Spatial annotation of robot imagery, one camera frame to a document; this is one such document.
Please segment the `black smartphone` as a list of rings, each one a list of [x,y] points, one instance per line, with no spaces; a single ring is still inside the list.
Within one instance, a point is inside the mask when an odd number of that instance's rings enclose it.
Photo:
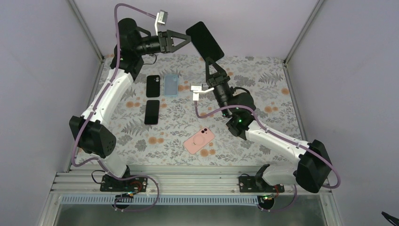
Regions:
[[[146,102],[144,124],[145,125],[157,125],[159,122],[159,100],[148,100]]]
[[[191,37],[191,43],[203,60],[210,58],[216,62],[224,57],[221,47],[202,21],[189,27],[185,32]]]

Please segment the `light blue phone case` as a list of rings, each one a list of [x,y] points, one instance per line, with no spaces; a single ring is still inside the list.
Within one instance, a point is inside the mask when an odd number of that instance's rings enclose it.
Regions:
[[[178,75],[167,74],[164,78],[164,96],[175,97],[178,94]]]

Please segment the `black phone case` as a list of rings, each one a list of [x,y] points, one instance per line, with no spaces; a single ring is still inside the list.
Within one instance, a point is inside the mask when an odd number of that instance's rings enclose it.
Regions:
[[[149,75],[146,78],[146,97],[153,98],[160,96],[160,76]]]

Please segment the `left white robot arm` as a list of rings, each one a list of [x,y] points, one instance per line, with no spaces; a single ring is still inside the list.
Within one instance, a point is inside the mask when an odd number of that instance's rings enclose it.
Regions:
[[[174,53],[191,42],[187,34],[171,30],[156,35],[139,26],[131,18],[116,21],[117,44],[108,77],[92,103],[81,114],[73,116],[69,125],[74,137],[71,163],[80,167],[97,161],[113,177],[112,184],[120,191],[130,187],[128,167],[114,151],[116,137],[108,130],[118,102],[139,75],[144,55]]]

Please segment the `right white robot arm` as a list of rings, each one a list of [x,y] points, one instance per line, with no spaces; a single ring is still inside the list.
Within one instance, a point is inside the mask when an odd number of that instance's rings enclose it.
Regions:
[[[206,84],[219,105],[218,111],[228,119],[230,133],[243,140],[258,143],[276,151],[293,164],[279,167],[265,164],[255,175],[255,186],[266,192],[277,184],[295,184],[310,193],[318,193],[332,171],[325,145],[313,140],[298,140],[261,122],[256,114],[254,100],[247,89],[235,94],[237,87],[229,86],[230,77],[213,59],[206,58]]]

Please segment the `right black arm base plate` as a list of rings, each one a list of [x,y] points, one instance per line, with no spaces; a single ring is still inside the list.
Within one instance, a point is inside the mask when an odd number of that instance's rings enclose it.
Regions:
[[[248,174],[241,174],[238,181],[241,193],[283,193],[285,191],[282,185],[271,186],[262,179],[257,180],[255,176]]]

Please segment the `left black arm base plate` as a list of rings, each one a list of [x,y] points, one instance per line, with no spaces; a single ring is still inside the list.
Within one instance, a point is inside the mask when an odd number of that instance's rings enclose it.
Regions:
[[[146,192],[147,183],[148,179],[144,177],[122,181],[109,175],[104,175],[100,184],[100,191],[121,193]]]

